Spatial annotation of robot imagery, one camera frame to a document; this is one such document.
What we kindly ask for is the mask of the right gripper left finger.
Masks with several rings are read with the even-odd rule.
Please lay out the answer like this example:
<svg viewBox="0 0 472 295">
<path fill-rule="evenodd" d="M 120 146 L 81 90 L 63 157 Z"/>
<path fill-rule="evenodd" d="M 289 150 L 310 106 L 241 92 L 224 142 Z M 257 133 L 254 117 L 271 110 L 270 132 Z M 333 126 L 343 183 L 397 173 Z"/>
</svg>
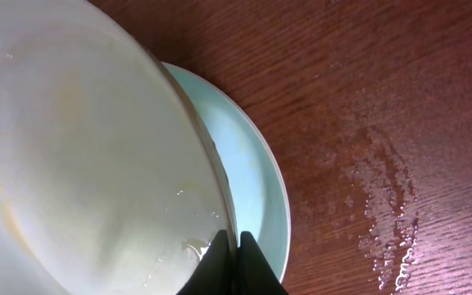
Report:
<svg viewBox="0 0 472 295">
<path fill-rule="evenodd" d="M 178 295 L 231 295 L 233 258 L 227 231 L 218 231 Z"/>
</svg>

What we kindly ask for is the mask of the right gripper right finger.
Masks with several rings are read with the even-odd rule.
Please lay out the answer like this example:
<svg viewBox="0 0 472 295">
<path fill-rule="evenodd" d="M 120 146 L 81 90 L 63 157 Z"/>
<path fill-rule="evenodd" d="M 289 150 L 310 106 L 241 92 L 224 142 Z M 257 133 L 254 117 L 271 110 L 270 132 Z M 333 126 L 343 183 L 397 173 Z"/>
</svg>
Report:
<svg viewBox="0 0 472 295">
<path fill-rule="evenodd" d="M 288 295 L 248 231 L 240 235 L 237 270 L 238 292 L 241 295 Z"/>
</svg>

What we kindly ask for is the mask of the light blue plate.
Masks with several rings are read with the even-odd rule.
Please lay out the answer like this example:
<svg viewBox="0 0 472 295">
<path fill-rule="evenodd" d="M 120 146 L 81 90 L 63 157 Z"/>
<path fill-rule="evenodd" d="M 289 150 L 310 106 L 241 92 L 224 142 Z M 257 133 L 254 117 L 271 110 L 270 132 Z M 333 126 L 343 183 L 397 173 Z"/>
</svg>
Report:
<svg viewBox="0 0 472 295">
<path fill-rule="evenodd" d="M 165 64 L 190 97 L 220 155 L 232 194 L 238 232 L 256 239 L 278 281 L 291 243 L 288 193 L 268 143 L 229 96 L 201 76 Z"/>
</svg>

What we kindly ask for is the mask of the pale green plate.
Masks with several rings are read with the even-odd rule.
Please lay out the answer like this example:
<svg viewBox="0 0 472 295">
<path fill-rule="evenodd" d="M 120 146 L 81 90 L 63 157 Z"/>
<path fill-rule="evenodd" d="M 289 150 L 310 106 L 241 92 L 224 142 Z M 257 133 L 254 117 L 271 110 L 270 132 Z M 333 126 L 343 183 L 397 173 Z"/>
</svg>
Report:
<svg viewBox="0 0 472 295">
<path fill-rule="evenodd" d="M 0 1 L 0 294 L 175 294 L 228 180 L 170 72 L 86 1 Z"/>
</svg>

